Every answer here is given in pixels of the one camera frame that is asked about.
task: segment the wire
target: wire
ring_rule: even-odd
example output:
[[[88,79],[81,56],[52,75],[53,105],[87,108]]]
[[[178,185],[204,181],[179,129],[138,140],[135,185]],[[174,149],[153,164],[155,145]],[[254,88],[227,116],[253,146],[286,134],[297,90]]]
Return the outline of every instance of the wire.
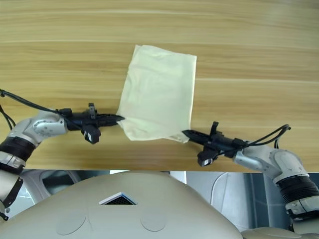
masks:
[[[260,145],[265,145],[265,144],[271,143],[271,142],[273,142],[273,141],[277,141],[277,144],[278,144],[279,138],[280,138],[286,131],[288,131],[288,130],[290,130],[290,129],[291,129],[291,127],[289,126],[289,124],[285,124],[285,125],[279,127],[278,129],[276,129],[275,131],[271,132],[270,134],[268,134],[268,135],[266,135],[266,136],[264,136],[264,137],[262,137],[262,138],[260,138],[260,139],[258,139],[258,140],[256,140],[256,141],[254,141],[254,142],[252,142],[252,143],[249,143],[248,146],[260,146]],[[280,131],[280,132],[279,132],[278,135],[276,135],[275,137],[269,139],[269,140],[266,141],[266,142],[258,143],[258,142],[260,142],[260,141],[263,141],[263,140],[269,138],[270,136],[274,135],[274,134],[277,133],[278,131]]]
[[[15,127],[15,122],[14,122],[14,120],[13,120],[10,116],[8,116],[8,115],[4,112],[4,110],[3,110],[3,108],[2,108],[1,105],[0,105],[0,113],[3,115],[4,119],[6,120],[6,122],[7,122],[8,126],[9,126],[10,130],[12,130],[13,127]]]
[[[261,145],[265,145],[265,144],[268,144],[268,143],[271,143],[271,142],[275,142],[275,145],[274,145],[274,148],[279,148],[279,139],[280,137],[288,130],[291,130],[291,127],[289,126],[289,124],[285,124],[281,127],[279,127],[278,129],[274,130],[273,132],[269,133],[268,135],[252,142],[252,143],[249,143],[243,147],[239,147],[239,148],[236,148],[236,149],[231,149],[231,150],[227,150],[227,151],[222,151],[220,152],[217,156],[220,156],[220,155],[224,155],[226,153],[229,153],[229,152],[234,152],[234,151],[239,151],[239,150],[242,150],[244,148],[247,148],[249,146],[261,146]],[[279,132],[275,137],[265,141],[265,142],[262,142],[262,143],[259,143],[260,141],[263,141],[267,138],[269,138],[270,136],[274,135],[275,133]]]
[[[46,112],[51,112],[51,113],[58,114],[61,117],[63,117],[67,123],[70,123],[70,124],[74,125],[81,132],[83,131],[83,129],[80,126],[78,126],[76,123],[74,123],[73,121],[71,121],[68,118],[66,118],[59,110],[48,109],[46,107],[43,107],[43,106],[37,105],[37,104],[35,104],[35,103],[31,102],[31,101],[28,101],[28,100],[26,100],[26,99],[24,99],[24,98],[22,98],[20,96],[17,96],[15,94],[11,93],[11,92],[8,92],[8,91],[5,91],[3,89],[0,89],[0,97],[5,97],[5,96],[8,96],[8,97],[14,99],[15,101],[18,101],[18,102],[20,102],[20,103],[22,103],[22,104],[24,104],[26,106],[29,106],[31,108],[35,108],[35,109],[40,110],[40,111],[46,111]],[[7,122],[8,122],[8,120],[11,121],[12,124],[15,126],[14,121],[7,114],[5,114],[5,115],[6,116],[4,116],[4,115],[3,116],[5,117],[6,121]]]

